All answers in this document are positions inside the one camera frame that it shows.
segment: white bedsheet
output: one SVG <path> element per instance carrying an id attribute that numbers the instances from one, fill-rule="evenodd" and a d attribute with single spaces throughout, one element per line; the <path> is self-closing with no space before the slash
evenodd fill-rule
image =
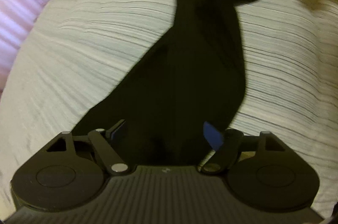
<path id="1" fill-rule="evenodd" d="M 270 130 L 318 172 L 313 208 L 338 198 L 338 0 L 241 6 L 247 95 L 232 126 Z M 15 170 L 104 99 L 170 27 L 175 0 L 52 0 L 17 56 L 0 103 L 0 218 Z"/>

